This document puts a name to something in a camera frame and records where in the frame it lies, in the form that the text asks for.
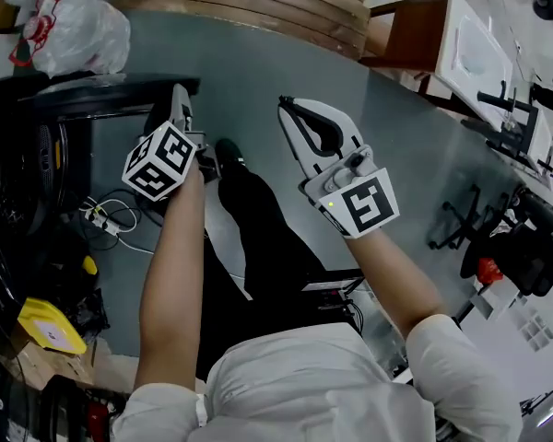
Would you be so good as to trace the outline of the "white power strip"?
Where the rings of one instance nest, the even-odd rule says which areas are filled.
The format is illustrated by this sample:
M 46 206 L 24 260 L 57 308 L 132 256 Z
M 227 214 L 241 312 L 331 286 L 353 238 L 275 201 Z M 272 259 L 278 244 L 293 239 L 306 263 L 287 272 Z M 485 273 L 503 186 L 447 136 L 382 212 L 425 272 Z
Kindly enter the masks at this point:
M 97 229 L 110 236 L 118 237 L 121 233 L 119 225 L 105 212 L 104 208 L 94 205 L 84 212 L 84 218 Z

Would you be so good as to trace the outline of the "wooden stand with white sink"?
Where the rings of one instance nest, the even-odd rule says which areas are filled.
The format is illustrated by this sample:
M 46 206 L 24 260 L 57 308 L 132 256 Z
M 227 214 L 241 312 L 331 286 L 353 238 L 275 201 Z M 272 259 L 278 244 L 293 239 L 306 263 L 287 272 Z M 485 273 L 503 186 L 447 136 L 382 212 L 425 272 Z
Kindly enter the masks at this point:
M 367 45 L 359 62 L 433 76 L 452 95 L 433 97 L 422 88 L 422 97 L 500 131 L 506 110 L 478 96 L 506 97 L 513 64 L 476 11 L 465 0 L 400 0 L 371 9 L 372 19 L 387 15 L 393 23 L 382 53 Z

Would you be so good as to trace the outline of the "person's left forearm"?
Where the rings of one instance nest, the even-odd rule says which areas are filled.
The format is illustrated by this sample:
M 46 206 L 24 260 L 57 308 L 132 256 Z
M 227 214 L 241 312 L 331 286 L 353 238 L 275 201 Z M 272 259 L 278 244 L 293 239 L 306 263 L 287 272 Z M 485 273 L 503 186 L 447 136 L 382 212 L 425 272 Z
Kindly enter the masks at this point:
M 169 383 L 193 390 L 204 282 L 205 185 L 194 162 L 170 199 L 139 310 L 135 387 Z

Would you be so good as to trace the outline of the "black faucet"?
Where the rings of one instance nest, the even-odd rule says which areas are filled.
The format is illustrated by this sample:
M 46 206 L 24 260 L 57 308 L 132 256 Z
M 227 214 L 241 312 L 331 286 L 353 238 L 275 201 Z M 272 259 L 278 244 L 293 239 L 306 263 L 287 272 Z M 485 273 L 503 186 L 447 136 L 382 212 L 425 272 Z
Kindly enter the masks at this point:
M 499 109 L 507 110 L 509 107 L 509 102 L 506 99 L 506 88 L 507 84 L 505 80 L 500 81 L 500 95 L 494 96 L 483 91 L 477 92 L 477 100 L 481 103 L 486 103 L 488 105 L 497 107 Z

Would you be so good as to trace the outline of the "person's black shoe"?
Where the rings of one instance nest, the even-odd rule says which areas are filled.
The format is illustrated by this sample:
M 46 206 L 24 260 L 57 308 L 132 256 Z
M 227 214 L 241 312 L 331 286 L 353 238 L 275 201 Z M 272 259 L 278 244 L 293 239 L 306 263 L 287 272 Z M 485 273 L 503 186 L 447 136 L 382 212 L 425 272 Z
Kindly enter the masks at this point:
M 241 150 L 228 138 L 223 138 L 216 142 L 215 153 L 218 165 L 222 169 L 231 165 L 245 165 Z

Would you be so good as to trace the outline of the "person's white shirt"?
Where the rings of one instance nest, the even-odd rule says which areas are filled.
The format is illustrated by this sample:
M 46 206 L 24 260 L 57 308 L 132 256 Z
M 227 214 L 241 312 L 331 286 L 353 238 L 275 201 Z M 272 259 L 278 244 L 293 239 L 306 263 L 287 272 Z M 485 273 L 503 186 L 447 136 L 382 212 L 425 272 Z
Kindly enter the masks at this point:
M 411 384 L 392 382 L 344 323 L 283 331 L 231 347 L 206 393 L 135 390 L 114 442 L 435 442 L 444 419 L 469 442 L 517 442 L 517 400 L 447 316 L 407 336 Z

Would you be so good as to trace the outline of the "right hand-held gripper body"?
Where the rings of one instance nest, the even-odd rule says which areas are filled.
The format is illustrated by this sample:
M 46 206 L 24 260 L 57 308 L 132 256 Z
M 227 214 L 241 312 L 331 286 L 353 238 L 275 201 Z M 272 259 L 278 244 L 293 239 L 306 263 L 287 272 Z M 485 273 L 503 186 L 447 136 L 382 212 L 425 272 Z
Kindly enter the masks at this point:
M 399 216 L 387 169 L 363 145 L 300 185 L 300 191 L 345 238 L 360 238 Z

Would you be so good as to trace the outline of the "person's black trouser leg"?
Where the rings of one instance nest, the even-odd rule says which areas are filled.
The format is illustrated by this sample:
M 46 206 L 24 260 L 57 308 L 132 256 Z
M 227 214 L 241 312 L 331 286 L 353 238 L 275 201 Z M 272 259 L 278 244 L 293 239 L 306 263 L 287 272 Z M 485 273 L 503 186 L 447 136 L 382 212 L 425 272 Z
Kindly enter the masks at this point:
M 201 380 L 235 344 L 307 326 L 351 322 L 348 312 L 320 310 L 302 297 L 307 276 L 325 269 L 288 226 L 267 183 L 238 161 L 221 167 L 218 197 L 240 231 L 244 287 L 237 287 L 207 240 L 196 364 Z

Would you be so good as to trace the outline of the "wooden slatted platform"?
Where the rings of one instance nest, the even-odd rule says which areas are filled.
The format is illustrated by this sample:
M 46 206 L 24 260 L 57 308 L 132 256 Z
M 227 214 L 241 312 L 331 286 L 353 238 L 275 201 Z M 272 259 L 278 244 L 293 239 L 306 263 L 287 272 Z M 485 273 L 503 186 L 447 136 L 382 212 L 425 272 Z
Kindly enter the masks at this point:
M 294 37 L 358 60 L 370 11 L 365 0 L 111 0 L 119 9 L 212 17 Z

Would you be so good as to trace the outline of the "black bin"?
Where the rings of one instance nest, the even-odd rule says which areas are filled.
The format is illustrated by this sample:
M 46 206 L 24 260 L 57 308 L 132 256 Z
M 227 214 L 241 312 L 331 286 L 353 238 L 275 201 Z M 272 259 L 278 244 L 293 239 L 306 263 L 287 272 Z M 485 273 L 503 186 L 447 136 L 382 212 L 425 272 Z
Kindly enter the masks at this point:
M 90 291 L 84 297 L 66 299 L 62 311 L 83 338 L 96 337 L 110 328 L 99 288 Z

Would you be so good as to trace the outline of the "yellow bin lid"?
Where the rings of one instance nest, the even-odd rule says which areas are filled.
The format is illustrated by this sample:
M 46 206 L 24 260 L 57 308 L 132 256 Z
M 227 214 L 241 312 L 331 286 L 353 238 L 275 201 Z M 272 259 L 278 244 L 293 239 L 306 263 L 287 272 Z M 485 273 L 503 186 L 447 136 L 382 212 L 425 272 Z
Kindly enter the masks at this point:
M 28 297 L 18 315 L 19 325 L 40 347 L 82 355 L 87 345 L 65 314 L 46 300 Z

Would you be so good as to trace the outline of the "black cabinet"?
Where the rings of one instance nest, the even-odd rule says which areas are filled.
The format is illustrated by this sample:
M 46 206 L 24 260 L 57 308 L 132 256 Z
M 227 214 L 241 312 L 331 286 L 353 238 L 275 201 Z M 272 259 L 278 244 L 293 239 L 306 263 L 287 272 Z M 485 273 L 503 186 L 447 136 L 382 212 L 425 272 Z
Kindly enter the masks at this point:
M 10 332 L 59 215 L 89 191 L 92 123 L 71 76 L 0 79 L 0 329 Z

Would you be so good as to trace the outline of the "person's right forearm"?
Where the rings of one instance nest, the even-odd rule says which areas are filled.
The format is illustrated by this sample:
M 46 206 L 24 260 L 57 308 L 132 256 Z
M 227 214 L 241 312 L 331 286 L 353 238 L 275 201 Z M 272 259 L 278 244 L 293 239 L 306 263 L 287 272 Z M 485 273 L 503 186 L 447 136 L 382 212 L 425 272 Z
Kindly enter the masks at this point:
M 436 285 L 382 230 L 348 238 L 346 244 L 402 336 L 407 337 L 421 321 L 445 312 Z

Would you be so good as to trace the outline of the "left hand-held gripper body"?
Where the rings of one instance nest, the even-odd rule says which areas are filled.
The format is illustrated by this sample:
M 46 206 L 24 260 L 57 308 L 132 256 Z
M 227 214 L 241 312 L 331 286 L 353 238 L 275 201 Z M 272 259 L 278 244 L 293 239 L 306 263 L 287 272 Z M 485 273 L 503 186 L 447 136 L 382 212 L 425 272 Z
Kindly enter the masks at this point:
M 181 106 L 165 120 L 147 117 L 137 146 L 127 155 L 122 181 L 152 202 L 180 187 L 195 159 L 206 150 L 206 135 L 192 128 L 193 112 Z

